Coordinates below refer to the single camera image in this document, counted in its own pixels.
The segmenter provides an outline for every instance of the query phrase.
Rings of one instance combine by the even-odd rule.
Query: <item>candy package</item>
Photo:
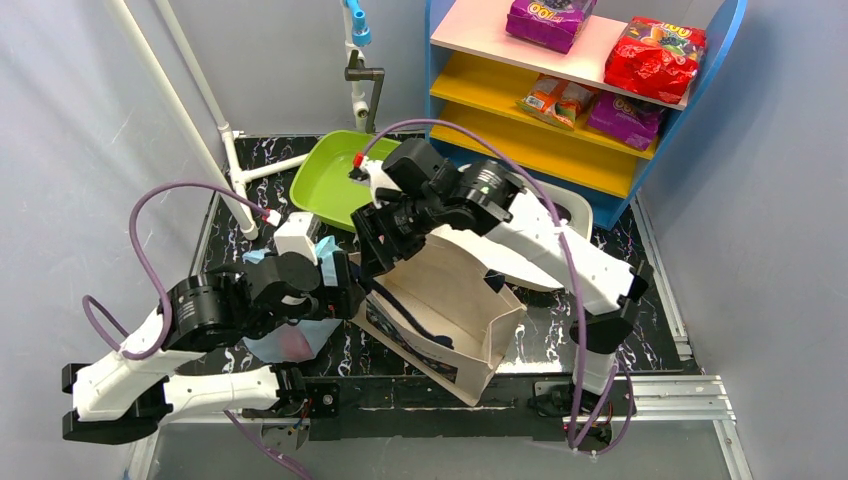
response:
[[[654,103],[601,92],[586,124],[644,151],[659,133],[665,110]]]
[[[598,0],[515,0],[506,31],[557,52],[568,53]]]
[[[634,17],[607,59],[604,82],[666,103],[680,103],[706,47],[704,30]]]
[[[596,92],[595,88],[542,74],[530,93],[516,104],[545,123],[573,130]]]

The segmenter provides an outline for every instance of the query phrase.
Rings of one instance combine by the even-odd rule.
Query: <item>white wall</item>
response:
[[[187,102],[201,105],[185,72],[172,74]],[[195,107],[214,141],[214,124]],[[125,447],[61,440],[71,399],[59,373],[107,352],[82,313],[83,294],[130,328],[155,305],[126,234],[135,199],[204,176],[103,3],[0,3],[0,161],[3,476],[122,478]],[[209,198],[173,192],[142,214],[141,239],[166,285],[188,272]]]
[[[756,478],[848,470],[846,28],[841,0],[750,0],[644,188],[696,358],[724,378]]]
[[[371,66],[386,69],[377,126],[424,115],[425,0],[362,0]],[[171,0],[227,120],[250,134],[354,127],[339,0]],[[706,26],[719,0],[601,0],[597,15]]]

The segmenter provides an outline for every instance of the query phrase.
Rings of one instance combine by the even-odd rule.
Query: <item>pink shelf top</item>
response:
[[[604,83],[604,64],[626,23],[595,15],[589,17],[583,32],[565,55],[506,33],[506,15],[511,4],[512,0],[456,0],[433,32],[430,43],[677,110],[686,107],[688,91],[679,104],[668,104]]]

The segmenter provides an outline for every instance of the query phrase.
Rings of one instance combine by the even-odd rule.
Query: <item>green plastic tray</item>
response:
[[[294,205],[312,212],[324,223],[355,231],[350,214],[371,201],[368,188],[353,183],[348,173],[353,157],[361,151],[371,135],[339,130],[328,133],[303,161],[294,177],[291,200]],[[369,158],[385,159],[399,142],[381,139],[368,152]]]

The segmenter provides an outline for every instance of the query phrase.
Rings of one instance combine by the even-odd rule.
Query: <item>printed pattern on bag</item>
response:
[[[436,360],[433,360],[430,357],[425,357],[424,355],[418,353],[417,350],[412,348],[406,340],[404,340],[403,336],[400,332],[397,331],[394,324],[386,318],[385,315],[382,314],[377,308],[371,305],[370,302],[366,304],[365,310],[365,318],[368,320],[368,323],[376,327],[383,335],[389,337],[394,341],[397,345],[400,345],[401,348],[406,350],[408,353],[412,354],[418,360],[424,363],[428,368],[432,369],[434,372],[438,373],[445,379],[449,380],[452,383],[456,383],[456,375],[459,369],[457,367],[448,365],[447,363],[442,363]]]

